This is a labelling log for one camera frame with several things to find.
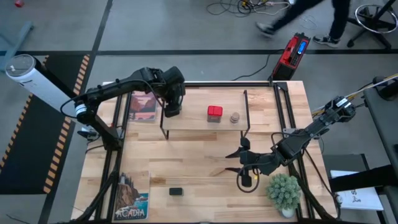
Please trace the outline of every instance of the person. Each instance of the person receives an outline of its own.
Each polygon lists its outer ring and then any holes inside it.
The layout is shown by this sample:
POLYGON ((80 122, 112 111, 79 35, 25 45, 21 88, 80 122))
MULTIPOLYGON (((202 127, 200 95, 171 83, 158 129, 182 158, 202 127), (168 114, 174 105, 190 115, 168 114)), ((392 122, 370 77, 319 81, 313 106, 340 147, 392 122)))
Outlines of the person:
MULTIPOLYGON (((307 9, 311 9, 323 0, 297 0, 292 7, 272 25, 256 23, 257 28, 267 37, 272 37, 279 29, 292 22, 297 16, 301 15, 307 9)), ((340 42, 340 37, 343 35, 347 24, 349 14, 350 0, 331 0, 335 8, 334 21, 331 25, 330 32, 326 36, 316 35, 313 41, 318 44, 325 44, 329 47, 336 48, 340 42)))

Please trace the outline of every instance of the shoe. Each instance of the shoe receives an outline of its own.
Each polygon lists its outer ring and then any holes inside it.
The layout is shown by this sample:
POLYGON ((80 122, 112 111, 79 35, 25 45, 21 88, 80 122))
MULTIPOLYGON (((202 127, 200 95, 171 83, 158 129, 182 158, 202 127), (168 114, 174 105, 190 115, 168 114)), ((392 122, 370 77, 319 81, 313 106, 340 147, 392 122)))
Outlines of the shoe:
POLYGON ((275 31, 272 30, 272 26, 267 25, 267 24, 262 24, 260 22, 256 22, 256 27, 261 31, 261 33, 268 37, 272 38, 275 34, 275 31))
POLYGON ((327 36, 320 36, 316 35, 313 37, 313 41, 318 44, 325 44, 329 47, 337 48, 340 40, 332 39, 329 35, 327 36))

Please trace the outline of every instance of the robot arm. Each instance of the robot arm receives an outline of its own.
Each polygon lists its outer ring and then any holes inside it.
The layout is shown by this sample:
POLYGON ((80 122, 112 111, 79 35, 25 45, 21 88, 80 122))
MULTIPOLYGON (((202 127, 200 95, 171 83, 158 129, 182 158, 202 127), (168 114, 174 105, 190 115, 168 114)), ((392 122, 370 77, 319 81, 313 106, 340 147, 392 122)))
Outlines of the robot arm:
POLYGON ((87 114, 96 114, 101 102, 131 91, 154 92, 156 98, 166 102, 165 116, 171 117, 179 114, 182 96, 185 94, 184 77, 177 67, 172 67, 166 72, 156 68, 142 68, 135 71, 130 77, 105 86, 98 85, 90 88, 79 97, 75 103, 76 116, 83 119, 87 114))
POLYGON ((177 67, 166 72, 156 68, 142 68, 130 77, 113 83, 90 88, 77 96, 75 101, 76 118, 83 124, 93 127, 101 136, 106 150, 117 150, 121 141, 115 127, 109 127, 97 115, 101 102, 132 91, 153 92, 156 98, 164 100, 165 116, 172 117, 180 113, 182 98, 185 95, 184 77, 177 67))
POLYGON ((288 136, 271 147, 272 153, 260 154, 251 152, 249 140, 242 138, 242 147, 228 157, 239 157, 239 162, 243 165, 243 168, 227 169, 237 172, 242 177, 242 186, 251 187, 249 170, 258 169, 261 174, 269 175, 280 165, 287 166, 293 163, 312 138, 327 131, 326 128, 329 125, 335 122, 347 122, 354 115, 355 107, 345 97, 336 97, 325 105, 325 111, 322 115, 306 128, 297 129, 291 134, 281 133, 288 136))

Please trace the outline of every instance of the succulent plant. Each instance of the succulent plant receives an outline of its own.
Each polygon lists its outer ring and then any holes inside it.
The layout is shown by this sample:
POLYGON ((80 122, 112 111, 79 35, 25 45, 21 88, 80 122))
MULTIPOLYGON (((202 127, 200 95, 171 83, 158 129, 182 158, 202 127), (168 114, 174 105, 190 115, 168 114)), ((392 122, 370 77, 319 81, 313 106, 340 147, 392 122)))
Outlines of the succulent plant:
POLYGON ((278 210, 297 208, 300 203, 301 192, 297 179, 287 174, 271 177, 266 191, 268 198, 273 201, 278 210))

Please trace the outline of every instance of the black pants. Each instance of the black pants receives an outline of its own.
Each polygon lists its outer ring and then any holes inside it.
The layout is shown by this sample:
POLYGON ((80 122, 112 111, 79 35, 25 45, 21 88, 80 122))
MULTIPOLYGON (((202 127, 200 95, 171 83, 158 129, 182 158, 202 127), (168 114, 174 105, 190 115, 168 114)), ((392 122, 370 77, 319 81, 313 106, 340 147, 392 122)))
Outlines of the black pants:
MULTIPOLYGON (((296 3, 286 12, 284 17, 275 22, 274 30, 279 30, 286 24, 292 22, 292 20, 301 15, 307 9, 316 6, 322 1, 323 0, 297 0, 296 3)), ((350 0, 331 0, 331 2, 335 8, 335 20, 331 25, 329 36, 337 40, 343 35, 347 24, 350 0)))

